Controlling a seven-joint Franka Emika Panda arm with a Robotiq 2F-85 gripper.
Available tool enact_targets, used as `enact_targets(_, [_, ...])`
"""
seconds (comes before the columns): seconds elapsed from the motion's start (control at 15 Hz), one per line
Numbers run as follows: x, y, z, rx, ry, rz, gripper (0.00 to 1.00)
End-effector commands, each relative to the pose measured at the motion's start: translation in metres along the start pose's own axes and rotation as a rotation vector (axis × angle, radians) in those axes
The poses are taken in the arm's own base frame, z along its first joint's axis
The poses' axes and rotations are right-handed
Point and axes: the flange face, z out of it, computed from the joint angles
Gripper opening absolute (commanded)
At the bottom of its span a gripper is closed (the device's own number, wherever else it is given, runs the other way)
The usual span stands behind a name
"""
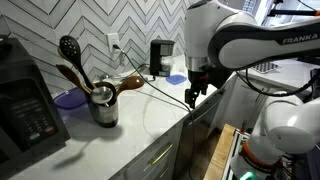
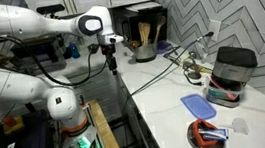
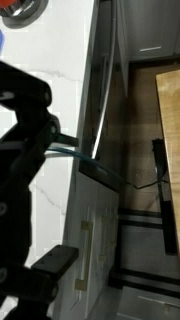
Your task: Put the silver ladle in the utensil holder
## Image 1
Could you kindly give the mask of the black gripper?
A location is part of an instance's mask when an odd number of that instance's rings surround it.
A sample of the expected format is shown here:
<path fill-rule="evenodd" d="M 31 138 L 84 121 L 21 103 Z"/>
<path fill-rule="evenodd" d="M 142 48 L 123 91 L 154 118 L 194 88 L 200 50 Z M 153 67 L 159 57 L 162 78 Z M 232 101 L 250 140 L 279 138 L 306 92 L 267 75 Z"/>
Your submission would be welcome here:
<path fill-rule="evenodd" d="M 215 84 L 214 68 L 206 66 L 202 72 L 189 70 L 188 79 L 191 87 L 185 90 L 185 102 L 194 109 L 197 95 L 206 95 L 208 86 Z"/>

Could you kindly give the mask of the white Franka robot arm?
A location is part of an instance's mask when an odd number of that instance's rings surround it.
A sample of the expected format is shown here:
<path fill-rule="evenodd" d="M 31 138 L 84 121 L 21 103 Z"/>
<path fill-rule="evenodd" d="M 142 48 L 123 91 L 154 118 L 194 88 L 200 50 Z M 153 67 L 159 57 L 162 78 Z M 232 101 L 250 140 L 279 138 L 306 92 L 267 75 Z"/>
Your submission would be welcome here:
<path fill-rule="evenodd" d="M 190 107 L 207 87 L 220 89 L 229 76 L 261 63 L 320 51 L 317 15 L 304 22 L 266 27 L 246 11 L 218 0 L 199 0 L 185 15 L 185 61 L 191 87 L 185 90 Z M 266 180 L 281 168 L 284 154 L 304 154 L 320 142 L 320 100 L 297 97 L 317 80 L 301 88 L 269 93 L 249 138 L 231 158 L 239 180 Z"/>

